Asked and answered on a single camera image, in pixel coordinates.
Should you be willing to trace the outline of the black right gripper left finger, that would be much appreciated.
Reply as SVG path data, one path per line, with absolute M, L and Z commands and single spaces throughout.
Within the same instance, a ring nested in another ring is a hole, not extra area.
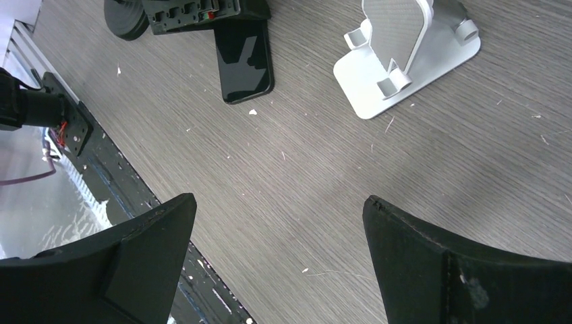
M 196 209 L 183 193 L 81 240 L 3 259 L 1 322 L 166 323 Z

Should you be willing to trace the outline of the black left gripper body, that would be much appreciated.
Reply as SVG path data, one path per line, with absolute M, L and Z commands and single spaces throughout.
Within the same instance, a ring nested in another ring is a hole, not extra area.
M 265 0 L 143 1 L 153 34 L 209 30 L 222 21 L 268 20 Z

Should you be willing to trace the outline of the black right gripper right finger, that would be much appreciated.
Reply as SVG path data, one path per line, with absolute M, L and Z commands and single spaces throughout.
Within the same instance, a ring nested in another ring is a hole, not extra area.
M 389 323 L 570 323 L 571 264 L 500 250 L 378 196 L 363 222 Z

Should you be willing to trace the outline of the small black smartphone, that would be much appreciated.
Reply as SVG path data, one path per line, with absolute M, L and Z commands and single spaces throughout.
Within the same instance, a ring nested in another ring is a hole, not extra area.
M 228 20 L 214 27 L 221 94 L 234 105 L 266 95 L 275 85 L 266 20 Z

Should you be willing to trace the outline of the white folding phone stand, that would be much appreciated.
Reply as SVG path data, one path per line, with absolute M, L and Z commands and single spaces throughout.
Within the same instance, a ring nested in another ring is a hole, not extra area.
M 362 1 L 360 27 L 333 73 L 356 115 L 371 119 L 474 57 L 479 29 L 460 1 Z

